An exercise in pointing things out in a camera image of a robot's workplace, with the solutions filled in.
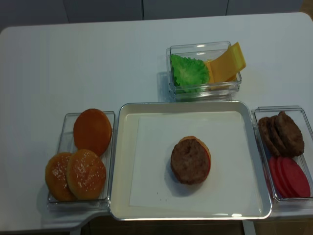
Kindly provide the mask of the yellow cheese slice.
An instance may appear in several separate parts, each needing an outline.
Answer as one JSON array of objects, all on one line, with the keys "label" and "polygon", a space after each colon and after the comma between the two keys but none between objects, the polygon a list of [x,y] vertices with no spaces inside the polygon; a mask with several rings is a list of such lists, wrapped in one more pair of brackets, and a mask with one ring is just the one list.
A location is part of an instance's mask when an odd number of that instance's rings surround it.
[{"label": "yellow cheese slice", "polygon": [[230,82],[246,67],[239,43],[230,46],[221,56],[210,62],[215,83]]}]

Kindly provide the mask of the green lettuce leaf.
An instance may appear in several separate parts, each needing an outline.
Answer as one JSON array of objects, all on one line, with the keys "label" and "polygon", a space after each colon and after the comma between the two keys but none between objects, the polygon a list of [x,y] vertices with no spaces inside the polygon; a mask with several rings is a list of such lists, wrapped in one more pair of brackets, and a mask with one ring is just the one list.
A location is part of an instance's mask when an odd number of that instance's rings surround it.
[{"label": "green lettuce leaf", "polygon": [[197,93],[196,86],[207,84],[210,81],[210,72],[204,61],[171,55],[172,74],[175,87],[180,87],[184,93]]}]

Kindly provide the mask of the clear lettuce cheese container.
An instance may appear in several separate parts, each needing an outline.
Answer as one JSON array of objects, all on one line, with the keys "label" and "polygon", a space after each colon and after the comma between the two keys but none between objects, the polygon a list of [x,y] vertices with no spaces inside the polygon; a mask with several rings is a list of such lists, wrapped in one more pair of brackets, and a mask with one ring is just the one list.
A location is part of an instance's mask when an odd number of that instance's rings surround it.
[{"label": "clear lettuce cheese container", "polygon": [[[221,82],[215,84],[203,84],[196,86],[200,91],[197,93],[180,92],[180,87],[175,87],[172,74],[171,55],[179,55],[181,57],[190,57],[200,59],[202,61],[215,60],[221,56],[232,44],[229,41],[204,43],[204,44],[190,44],[171,46],[166,50],[167,76],[169,86],[169,97],[177,102],[183,101],[204,101],[204,100],[226,100],[231,101],[236,92],[239,91],[242,77],[240,73],[236,76],[236,81]],[[227,86],[227,89],[211,90],[215,86]]]}]

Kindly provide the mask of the brown patty on tray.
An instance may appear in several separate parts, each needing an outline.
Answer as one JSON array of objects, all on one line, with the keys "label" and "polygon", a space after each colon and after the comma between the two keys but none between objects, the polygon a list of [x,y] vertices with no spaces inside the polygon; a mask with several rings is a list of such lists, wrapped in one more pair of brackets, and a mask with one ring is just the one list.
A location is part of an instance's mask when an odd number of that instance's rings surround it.
[{"label": "brown patty on tray", "polygon": [[171,153],[170,167],[181,184],[201,184],[207,178],[207,152],[196,140],[178,142]]}]

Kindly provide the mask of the metal serving tray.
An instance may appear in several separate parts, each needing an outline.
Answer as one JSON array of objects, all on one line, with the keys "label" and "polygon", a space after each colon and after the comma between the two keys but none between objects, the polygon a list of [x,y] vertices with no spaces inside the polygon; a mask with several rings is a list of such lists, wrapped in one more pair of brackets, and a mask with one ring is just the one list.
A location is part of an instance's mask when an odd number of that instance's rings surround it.
[{"label": "metal serving tray", "polygon": [[119,113],[113,177],[110,193],[110,213],[118,220],[245,220],[265,219],[271,213],[271,203],[265,195],[261,195],[262,178],[255,178],[262,202],[262,213],[259,216],[228,216],[208,214],[206,212],[179,211],[173,209],[132,206],[130,204],[131,186],[134,171],[134,159],[139,120],[152,118],[184,118],[207,120],[212,113],[237,112],[245,123],[245,133],[251,161],[256,156],[256,141],[251,124],[248,107],[239,101],[219,102],[172,102],[172,103],[129,103]]}]

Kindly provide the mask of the plain orange bun half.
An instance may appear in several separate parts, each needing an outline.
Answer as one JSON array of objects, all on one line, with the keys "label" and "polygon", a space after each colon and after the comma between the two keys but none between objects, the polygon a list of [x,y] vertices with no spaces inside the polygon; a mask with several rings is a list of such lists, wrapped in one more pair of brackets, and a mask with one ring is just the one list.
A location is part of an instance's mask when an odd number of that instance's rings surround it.
[{"label": "plain orange bun half", "polygon": [[77,149],[87,149],[101,156],[110,144],[112,126],[105,113],[98,109],[87,109],[76,119],[73,137]]}]

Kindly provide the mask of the red tomato slice on tray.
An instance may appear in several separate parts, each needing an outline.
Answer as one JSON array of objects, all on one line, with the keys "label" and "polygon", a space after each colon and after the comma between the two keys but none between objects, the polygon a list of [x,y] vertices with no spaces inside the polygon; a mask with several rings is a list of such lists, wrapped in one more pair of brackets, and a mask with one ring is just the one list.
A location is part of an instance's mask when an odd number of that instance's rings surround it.
[{"label": "red tomato slice on tray", "polygon": [[207,156],[208,156],[208,171],[207,171],[207,174],[206,174],[206,177],[209,175],[209,172],[210,172],[210,169],[211,169],[211,154],[210,154],[210,151],[208,149],[208,147],[205,147],[205,150],[207,152]]}]

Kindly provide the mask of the orange cheese slice in container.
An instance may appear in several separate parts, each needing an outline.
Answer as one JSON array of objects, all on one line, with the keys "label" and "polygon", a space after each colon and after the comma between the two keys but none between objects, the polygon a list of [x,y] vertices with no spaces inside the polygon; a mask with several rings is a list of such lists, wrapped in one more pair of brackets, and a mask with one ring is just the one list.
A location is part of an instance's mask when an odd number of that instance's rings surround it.
[{"label": "orange cheese slice in container", "polygon": [[[213,76],[213,72],[212,72],[212,69],[211,69],[211,60],[207,60],[207,61],[204,61],[205,65],[207,66],[208,68],[208,72],[209,72],[209,81],[208,81],[208,84],[212,85],[212,84],[215,84],[215,80],[214,80],[214,76]],[[234,75],[233,77],[231,77],[230,79],[227,80],[227,82],[232,82],[232,81],[236,81],[236,75]],[[215,86],[215,87],[212,87],[211,90],[218,90],[218,89],[227,89],[227,86]]]}]

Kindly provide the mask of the right sesame bun top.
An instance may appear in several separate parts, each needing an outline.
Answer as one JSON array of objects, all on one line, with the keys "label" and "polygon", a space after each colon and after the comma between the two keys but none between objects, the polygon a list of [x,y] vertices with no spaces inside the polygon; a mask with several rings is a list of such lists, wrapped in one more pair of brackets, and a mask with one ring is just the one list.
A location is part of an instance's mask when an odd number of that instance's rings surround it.
[{"label": "right sesame bun top", "polygon": [[91,150],[76,151],[67,164],[67,184],[79,200],[97,199],[104,187],[106,175],[104,163]]}]

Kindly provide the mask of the sesame bun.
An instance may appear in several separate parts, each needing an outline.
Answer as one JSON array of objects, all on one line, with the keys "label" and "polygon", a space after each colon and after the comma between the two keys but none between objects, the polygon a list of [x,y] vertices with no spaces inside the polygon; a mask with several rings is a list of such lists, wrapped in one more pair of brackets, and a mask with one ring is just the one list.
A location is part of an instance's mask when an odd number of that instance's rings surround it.
[{"label": "sesame bun", "polygon": [[67,164],[71,158],[70,152],[54,155],[45,167],[45,182],[52,196],[58,201],[74,201],[76,197],[70,191],[67,183]]},{"label": "sesame bun", "polygon": [[104,187],[106,175],[104,163],[91,150],[76,151],[67,164],[67,184],[79,200],[97,199]]}]

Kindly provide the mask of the clear bun container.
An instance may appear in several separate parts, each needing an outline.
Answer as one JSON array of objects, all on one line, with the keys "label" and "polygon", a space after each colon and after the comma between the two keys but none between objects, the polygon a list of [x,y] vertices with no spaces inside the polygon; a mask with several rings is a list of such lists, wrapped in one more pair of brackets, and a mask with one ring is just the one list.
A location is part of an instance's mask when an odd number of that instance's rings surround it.
[{"label": "clear bun container", "polygon": [[[112,152],[115,138],[115,113],[113,111],[106,111],[104,113],[110,121],[112,127],[112,137],[107,150],[101,155],[101,161],[106,168],[106,180],[102,191],[97,199],[94,200],[75,200],[75,201],[58,201],[51,193],[47,197],[47,208],[50,211],[56,212],[85,212],[85,211],[101,211],[107,209],[110,203],[110,186],[111,186],[111,168],[112,168]],[[57,152],[77,151],[74,144],[73,128],[74,123],[79,117],[80,113],[68,113],[65,115],[62,131],[59,139]]]}]

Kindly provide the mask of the white paper sheet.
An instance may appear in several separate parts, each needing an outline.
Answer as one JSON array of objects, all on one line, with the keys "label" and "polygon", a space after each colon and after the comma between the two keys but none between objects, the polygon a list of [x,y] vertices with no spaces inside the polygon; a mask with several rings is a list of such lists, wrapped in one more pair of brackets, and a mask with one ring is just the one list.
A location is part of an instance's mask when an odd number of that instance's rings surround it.
[{"label": "white paper sheet", "polygon": [[[180,184],[170,169],[172,150],[186,136],[202,140],[211,153],[211,170],[201,185]],[[227,112],[212,113],[207,120],[140,118],[130,204],[235,217],[261,215],[242,116]]]}]

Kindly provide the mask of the back brown patty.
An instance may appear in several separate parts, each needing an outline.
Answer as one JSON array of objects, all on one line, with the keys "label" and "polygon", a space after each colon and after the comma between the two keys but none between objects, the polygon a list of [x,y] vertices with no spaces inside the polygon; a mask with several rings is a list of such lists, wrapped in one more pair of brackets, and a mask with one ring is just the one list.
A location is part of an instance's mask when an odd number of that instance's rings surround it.
[{"label": "back brown patty", "polygon": [[269,124],[269,118],[268,117],[263,117],[259,119],[258,121],[258,128],[260,132],[260,136],[270,153],[272,154],[273,157],[278,157],[280,156],[280,152],[278,149],[275,147],[273,142],[270,139],[270,134],[269,134],[269,129],[268,129],[268,124]]}]

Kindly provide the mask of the left sesame bun top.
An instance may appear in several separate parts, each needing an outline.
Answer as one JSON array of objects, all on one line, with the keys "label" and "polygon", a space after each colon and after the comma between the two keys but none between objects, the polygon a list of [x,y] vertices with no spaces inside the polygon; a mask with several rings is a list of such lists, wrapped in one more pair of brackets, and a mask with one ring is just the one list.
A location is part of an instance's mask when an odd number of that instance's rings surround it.
[{"label": "left sesame bun top", "polygon": [[67,164],[71,158],[70,152],[54,155],[45,167],[45,182],[52,196],[58,201],[74,201],[76,197],[70,191],[67,183]]}]

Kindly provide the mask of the middle brown patty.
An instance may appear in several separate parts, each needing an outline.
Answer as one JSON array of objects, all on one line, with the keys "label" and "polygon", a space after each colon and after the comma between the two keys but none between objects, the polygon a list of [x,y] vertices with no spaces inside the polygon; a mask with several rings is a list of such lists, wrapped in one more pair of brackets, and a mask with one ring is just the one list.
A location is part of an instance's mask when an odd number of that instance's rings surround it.
[{"label": "middle brown patty", "polygon": [[269,120],[268,120],[268,132],[269,132],[269,136],[270,136],[270,139],[273,143],[273,145],[276,147],[276,149],[282,153],[282,150],[281,150],[281,147],[279,146],[278,142],[277,142],[277,139],[275,137],[275,127],[274,127],[274,116],[270,117]]}]

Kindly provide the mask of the back red tomato slice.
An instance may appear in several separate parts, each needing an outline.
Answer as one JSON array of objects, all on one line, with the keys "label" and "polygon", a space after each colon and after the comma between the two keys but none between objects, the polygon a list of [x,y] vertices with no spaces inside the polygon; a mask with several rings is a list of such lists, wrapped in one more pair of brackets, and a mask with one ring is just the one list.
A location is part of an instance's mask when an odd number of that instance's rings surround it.
[{"label": "back red tomato slice", "polygon": [[279,194],[281,195],[281,197],[286,198],[288,195],[286,191],[284,190],[284,187],[280,183],[277,170],[276,170],[276,163],[277,163],[276,158],[271,157],[269,160],[270,173],[272,176],[273,183],[275,184],[275,187],[278,190]]}]

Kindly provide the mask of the clear patty tomato container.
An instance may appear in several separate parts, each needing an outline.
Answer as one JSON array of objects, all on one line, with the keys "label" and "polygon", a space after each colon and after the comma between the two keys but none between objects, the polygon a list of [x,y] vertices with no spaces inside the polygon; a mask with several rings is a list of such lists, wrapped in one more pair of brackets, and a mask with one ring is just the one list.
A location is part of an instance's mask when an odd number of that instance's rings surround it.
[{"label": "clear patty tomato container", "polygon": [[257,176],[262,178],[261,195],[271,203],[270,217],[309,217],[313,214],[313,196],[305,198],[282,198],[276,189],[269,169],[270,152],[261,140],[258,121],[284,111],[290,116],[302,132],[305,143],[304,153],[294,157],[308,179],[310,193],[313,192],[313,130],[312,125],[300,106],[264,106],[250,111],[251,124],[256,141],[256,156],[252,157]]}]

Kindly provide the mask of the front brown patty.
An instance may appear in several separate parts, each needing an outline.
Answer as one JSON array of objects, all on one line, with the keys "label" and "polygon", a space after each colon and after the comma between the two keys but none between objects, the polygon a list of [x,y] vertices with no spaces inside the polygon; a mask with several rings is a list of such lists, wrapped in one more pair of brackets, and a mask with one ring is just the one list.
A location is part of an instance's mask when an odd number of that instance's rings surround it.
[{"label": "front brown patty", "polygon": [[275,118],[278,134],[292,157],[304,153],[305,143],[299,127],[284,111],[280,111]]}]

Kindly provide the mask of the middle red tomato slice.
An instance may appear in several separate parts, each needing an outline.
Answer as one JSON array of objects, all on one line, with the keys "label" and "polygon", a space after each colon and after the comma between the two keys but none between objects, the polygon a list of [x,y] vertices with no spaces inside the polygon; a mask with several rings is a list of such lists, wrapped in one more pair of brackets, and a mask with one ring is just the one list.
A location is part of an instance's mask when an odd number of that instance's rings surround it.
[{"label": "middle red tomato slice", "polygon": [[278,175],[279,183],[282,187],[282,190],[284,191],[284,198],[291,198],[293,196],[293,193],[290,189],[290,187],[287,184],[287,181],[284,178],[283,171],[282,171],[282,159],[283,157],[279,156],[276,160],[276,171]]}]

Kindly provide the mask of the front red tomato slice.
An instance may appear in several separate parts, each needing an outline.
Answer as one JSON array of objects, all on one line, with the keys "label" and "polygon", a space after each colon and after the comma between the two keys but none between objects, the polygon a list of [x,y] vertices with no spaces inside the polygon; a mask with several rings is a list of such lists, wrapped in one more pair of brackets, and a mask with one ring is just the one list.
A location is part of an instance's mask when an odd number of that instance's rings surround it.
[{"label": "front red tomato slice", "polygon": [[308,179],[301,167],[291,158],[280,158],[282,176],[292,197],[307,198],[311,196]]}]

